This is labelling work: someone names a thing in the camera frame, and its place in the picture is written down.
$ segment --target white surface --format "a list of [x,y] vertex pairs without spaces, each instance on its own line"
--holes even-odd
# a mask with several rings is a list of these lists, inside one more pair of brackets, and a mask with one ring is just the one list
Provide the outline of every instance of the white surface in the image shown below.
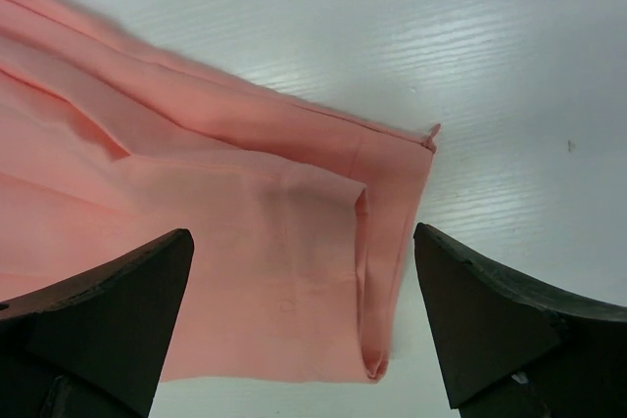
[[[421,220],[627,304],[627,0],[77,1],[285,92],[409,129],[442,121]],[[184,381],[152,416],[457,416],[411,265],[397,319],[376,387]]]

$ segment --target black plastic part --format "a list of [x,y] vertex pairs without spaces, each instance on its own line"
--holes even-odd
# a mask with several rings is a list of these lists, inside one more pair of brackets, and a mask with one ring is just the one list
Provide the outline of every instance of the black plastic part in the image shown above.
[[419,224],[415,260],[463,418],[627,417],[627,308],[576,296]]
[[179,229],[2,302],[0,416],[148,417],[193,251]]

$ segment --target salmon pink fabric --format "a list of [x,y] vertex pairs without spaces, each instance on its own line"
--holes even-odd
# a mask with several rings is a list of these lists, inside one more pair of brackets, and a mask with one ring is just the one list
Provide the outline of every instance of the salmon pink fabric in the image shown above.
[[0,0],[0,299],[187,227],[162,380],[375,382],[431,137]]

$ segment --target pink cloth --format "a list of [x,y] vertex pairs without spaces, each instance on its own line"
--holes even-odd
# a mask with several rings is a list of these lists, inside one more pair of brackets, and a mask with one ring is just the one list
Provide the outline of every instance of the pink cloth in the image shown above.
[[0,299],[187,227],[162,380],[377,381],[431,138],[0,0]]

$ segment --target towel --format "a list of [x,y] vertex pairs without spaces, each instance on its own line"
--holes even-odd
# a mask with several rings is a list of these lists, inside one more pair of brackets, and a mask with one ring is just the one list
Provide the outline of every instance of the towel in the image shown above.
[[0,0],[0,299],[186,227],[163,381],[376,382],[435,132],[256,86],[59,0]]

